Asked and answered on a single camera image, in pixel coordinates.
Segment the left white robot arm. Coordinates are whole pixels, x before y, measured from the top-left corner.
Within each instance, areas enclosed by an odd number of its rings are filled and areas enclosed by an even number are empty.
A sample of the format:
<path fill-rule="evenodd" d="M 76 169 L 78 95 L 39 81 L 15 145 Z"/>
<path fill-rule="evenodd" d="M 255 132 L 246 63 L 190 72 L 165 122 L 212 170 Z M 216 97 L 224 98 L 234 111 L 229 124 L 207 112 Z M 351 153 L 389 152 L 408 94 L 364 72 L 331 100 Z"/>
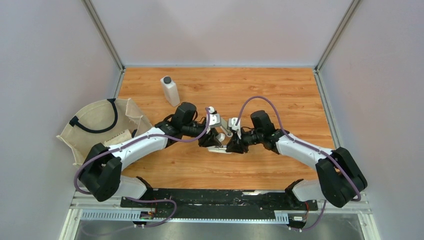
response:
<path fill-rule="evenodd" d="M 145 133 L 111 146 L 94 145 L 73 179 L 77 192 L 92 195 L 98 202 L 111 197 L 133 198 L 140 207 L 148 207 L 153 194 L 138 177 L 122 175 L 124 169 L 143 157 L 164 150 L 171 145 L 198 141 L 204 148 L 218 146 L 219 133 L 215 130 L 221 117 L 212 107 L 197 121 L 198 111 L 190 102 L 181 103 L 173 114 L 156 123 Z"/>

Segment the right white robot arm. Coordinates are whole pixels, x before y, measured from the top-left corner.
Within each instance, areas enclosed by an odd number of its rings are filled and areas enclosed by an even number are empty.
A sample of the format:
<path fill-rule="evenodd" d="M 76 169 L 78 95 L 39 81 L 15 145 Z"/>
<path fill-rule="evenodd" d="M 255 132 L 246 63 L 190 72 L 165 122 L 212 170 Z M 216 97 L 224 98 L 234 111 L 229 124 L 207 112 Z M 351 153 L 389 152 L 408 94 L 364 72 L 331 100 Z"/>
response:
<path fill-rule="evenodd" d="M 293 158 L 317 173 L 315 180 L 301 178 L 285 188 L 285 203 L 289 208 L 299 209 L 312 200 L 328 201 L 342 208 L 350 201 L 361 200 L 361 192 L 368 182 L 346 148 L 320 147 L 285 129 L 275 128 L 264 110 L 255 111 L 250 119 L 253 128 L 248 131 L 242 129 L 238 118 L 229 119 L 232 137 L 226 145 L 227 153 L 245 154 L 250 146 L 261 144 L 266 150 Z"/>

